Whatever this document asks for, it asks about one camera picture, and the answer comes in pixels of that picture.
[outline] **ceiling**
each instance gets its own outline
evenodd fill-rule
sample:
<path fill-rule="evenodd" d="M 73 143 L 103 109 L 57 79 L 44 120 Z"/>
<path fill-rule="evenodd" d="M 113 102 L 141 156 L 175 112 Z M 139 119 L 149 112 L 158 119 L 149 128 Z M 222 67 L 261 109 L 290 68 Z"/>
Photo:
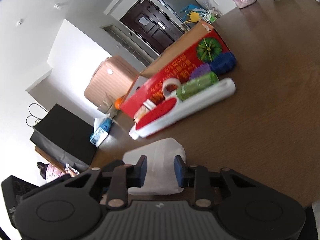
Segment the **ceiling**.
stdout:
<path fill-rule="evenodd" d="M 1 0 L 0 82 L 46 62 L 66 17 L 103 13 L 112 0 Z M 54 9 L 56 3 L 61 10 Z M 24 19 L 20 26 L 16 23 Z"/>

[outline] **pink suitcase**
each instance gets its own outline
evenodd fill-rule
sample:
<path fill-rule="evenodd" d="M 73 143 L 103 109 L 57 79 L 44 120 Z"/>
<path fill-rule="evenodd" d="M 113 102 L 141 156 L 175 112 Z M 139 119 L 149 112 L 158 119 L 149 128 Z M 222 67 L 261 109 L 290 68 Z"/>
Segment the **pink suitcase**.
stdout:
<path fill-rule="evenodd" d="M 100 108 L 106 98 L 115 100 L 125 95 L 138 74 L 122 57 L 107 58 L 94 72 L 84 96 Z"/>

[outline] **pink shirt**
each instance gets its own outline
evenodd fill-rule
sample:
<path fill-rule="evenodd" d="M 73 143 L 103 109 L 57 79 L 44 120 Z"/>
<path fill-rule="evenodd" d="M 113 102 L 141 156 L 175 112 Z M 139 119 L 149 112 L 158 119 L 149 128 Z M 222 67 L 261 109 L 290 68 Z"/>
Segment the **pink shirt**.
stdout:
<path fill-rule="evenodd" d="M 47 167 L 47 171 L 45 173 L 45 179 L 47 183 L 65 175 L 62 171 L 58 170 L 55 166 L 52 164 L 49 164 Z"/>

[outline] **person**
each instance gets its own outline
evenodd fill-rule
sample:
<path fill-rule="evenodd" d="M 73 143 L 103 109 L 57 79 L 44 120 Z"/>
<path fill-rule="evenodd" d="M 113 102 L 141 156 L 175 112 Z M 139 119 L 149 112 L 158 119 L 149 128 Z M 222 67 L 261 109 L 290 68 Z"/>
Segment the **person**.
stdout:
<path fill-rule="evenodd" d="M 40 169 L 41 177 L 44 178 L 47 181 L 47 183 L 65 175 L 64 172 L 60 171 L 58 168 L 56 168 L 50 163 L 44 164 L 42 162 L 38 162 L 37 165 Z"/>

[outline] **smoke detector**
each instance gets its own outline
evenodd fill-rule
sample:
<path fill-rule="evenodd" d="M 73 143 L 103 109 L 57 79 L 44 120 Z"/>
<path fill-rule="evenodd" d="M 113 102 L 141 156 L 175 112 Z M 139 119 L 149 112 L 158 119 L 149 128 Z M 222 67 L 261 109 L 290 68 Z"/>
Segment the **smoke detector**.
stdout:
<path fill-rule="evenodd" d="M 16 26 L 20 26 L 23 23 L 23 19 L 18 20 L 18 22 L 16 23 Z"/>
<path fill-rule="evenodd" d="M 61 5 L 59 3 L 56 3 L 54 6 L 53 6 L 54 9 L 57 9 L 57 10 L 61 10 Z"/>

